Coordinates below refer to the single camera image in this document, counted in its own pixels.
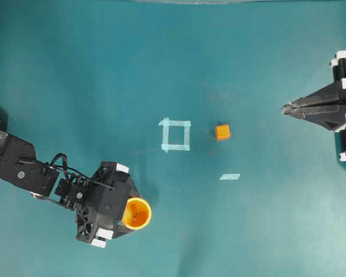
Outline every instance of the light blue tape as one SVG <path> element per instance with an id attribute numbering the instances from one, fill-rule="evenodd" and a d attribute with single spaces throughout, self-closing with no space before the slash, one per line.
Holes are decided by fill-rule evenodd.
<path id="1" fill-rule="evenodd" d="M 162 150 L 166 151 L 166 153 L 168 153 L 169 150 L 190 151 L 191 121 L 169 120 L 168 117 L 165 117 L 159 122 L 159 126 L 161 125 L 163 126 L 163 143 L 161 144 Z M 183 144 L 169 144 L 170 126 L 184 127 Z"/>
<path id="2" fill-rule="evenodd" d="M 219 180 L 238 180 L 241 174 L 223 174 Z"/>

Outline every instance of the black wire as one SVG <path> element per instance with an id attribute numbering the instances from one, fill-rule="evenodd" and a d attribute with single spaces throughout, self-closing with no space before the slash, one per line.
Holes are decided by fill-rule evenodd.
<path id="1" fill-rule="evenodd" d="M 68 161 L 68 158 L 67 158 L 67 155 L 63 154 L 63 153 L 58 153 L 55 155 L 55 157 L 52 159 L 51 163 L 50 163 L 50 166 L 53 166 L 54 163 L 58 160 L 62 158 L 62 161 L 63 161 L 63 171 L 64 171 L 64 176 L 66 178 L 67 181 L 69 181 L 69 176 L 68 176 L 68 171 L 67 171 L 67 161 Z"/>
<path id="2" fill-rule="evenodd" d="M 64 170 L 62 169 L 62 166 L 59 166 L 59 165 L 57 165 L 57 164 L 53 164 L 53 166 L 56 167 L 58 170 L 64 171 Z M 97 181 L 95 181 L 95 180 L 93 180 L 93 179 L 87 177 L 85 174 L 79 172 L 79 171 L 76 170 L 76 169 L 73 169 L 72 167 L 68 167 L 68 169 L 69 169 L 69 170 L 72 170 L 72 171 L 74 171 L 74 172 L 76 172 L 76 173 L 78 173 L 79 175 L 81 175 L 82 177 L 84 177 L 85 179 L 87 179 L 90 183 L 97 184 L 97 185 L 100 185 L 100 186 L 104 186 L 104 187 L 106 187 L 106 188 L 108 188 L 108 189 L 111 189 L 111 188 L 112 188 L 111 186 L 105 185 L 105 184 L 103 184 L 103 183 L 101 183 L 101 182 L 97 182 Z"/>

